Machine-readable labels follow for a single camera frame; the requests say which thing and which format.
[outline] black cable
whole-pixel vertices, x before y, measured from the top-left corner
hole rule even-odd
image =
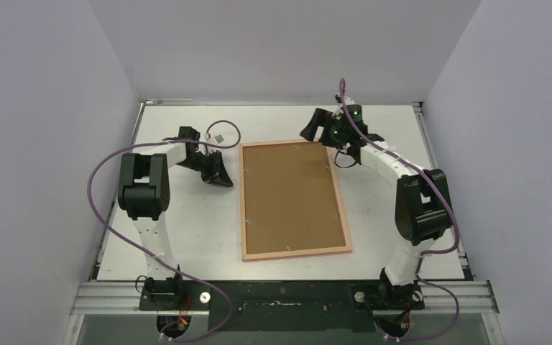
[[[139,281],[141,279],[141,277],[144,277],[145,280],[147,280],[147,276],[146,275],[140,275],[137,277],[137,279],[134,281],[134,289],[140,293],[142,295],[142,291],[139,291]]]
[[[337,157],[339,156],[340,153],[345,155],[344,151],[342,151],[341,149],[337,150],[337,153],[335,154],[335,158],[333,159],[333,163],[335,164],[336,167],[339,167],[340,169],[348,169],[349,167],[353,167],[353,166],[357,165],[356,160],[354,161],[354,163],[352,163],[350,165],[347,165],[346,167],[342,167],[341,165],[337,164]]]

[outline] gray wall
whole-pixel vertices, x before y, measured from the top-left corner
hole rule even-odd
[[[552,344],[552,1],[484,0],[424,109],[507,344]]]
[[[0,1],[0,344],[60,343],[102,233],[86,178],[137,109],[86,0]]]
[[[141,98],[426,98],[480,0],[89,0]]]

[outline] light wood frame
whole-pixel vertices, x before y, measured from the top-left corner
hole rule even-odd
[[[341,200],[341,193],[339,190],[339,181],[337,179],[337,173],[334,169],[334,159],[331,153],[331,150],[328,147],[325,147],[327,151],[328,161],[329,161],[329,170],[331,171],[331,179],[333,180],[333,189],[335,190],[335,196],[337,200],[337,207],[339,209],[339,219],[341,222],[341,228],[344,233],[344,242],[345,245],[341,247],[326,247],[326,248],[315,248],[315,249],[301,249],[293,250],[286,252],[270,252],[270,253],[260,253],[260,254],[248,254],[247,253],[247,223],[246,223],[246,204],[244,202],[244,148],[251,146],[266,146],[266,145],[275,145],[275,144],[297,144],[297,143],[308,143],[303,139],[294,139],[294,140],[280,140],[274,142],[249,142],[240,144],[240,153],[239,153],[239,188],[240,188],[240,224],[241,224],[241,248],[242,248],[242,261],[255,261],[255,260],[264,260],[264,259],[284,259],[288,257],[307,257],[315,255],[324,255],[324,254],[340,254],[340,253],[350,253],[352,251],[352,244],[350,241],[350,231],[348,228],[348,221],[346,219],[346,212],[344,210],[344,203]]]

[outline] cork board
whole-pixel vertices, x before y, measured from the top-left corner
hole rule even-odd
[[[320,142],[240,147],[242,260],[350,252],[333,160]]]

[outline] brown board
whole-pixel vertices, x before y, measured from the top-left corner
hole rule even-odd
[[[332,162],[319,142],[240,147],[243,261],[352,250]]]

